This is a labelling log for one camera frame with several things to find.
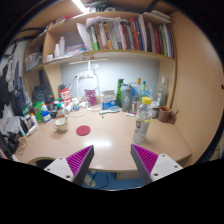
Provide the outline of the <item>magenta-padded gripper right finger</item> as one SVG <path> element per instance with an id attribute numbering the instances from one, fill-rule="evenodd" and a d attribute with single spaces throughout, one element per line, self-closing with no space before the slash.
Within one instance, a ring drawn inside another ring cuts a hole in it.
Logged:
<path id="1" fill-rule="evenodd" d="M 167 154 L 157 155 L 135 144 L 131 145 L 131 155 L 144 185 L 182 169 L 182 166 Z"/>

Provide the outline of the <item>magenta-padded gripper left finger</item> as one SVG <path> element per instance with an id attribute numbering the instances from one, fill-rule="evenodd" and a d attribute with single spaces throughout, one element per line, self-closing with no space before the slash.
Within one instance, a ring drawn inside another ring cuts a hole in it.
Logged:
<path id="1" fill-rule="evenodd" d="M 81 186 L 93 157 L 94 146 L 90 145 L 67 158 L 58 157 L 45 171 Z"/>

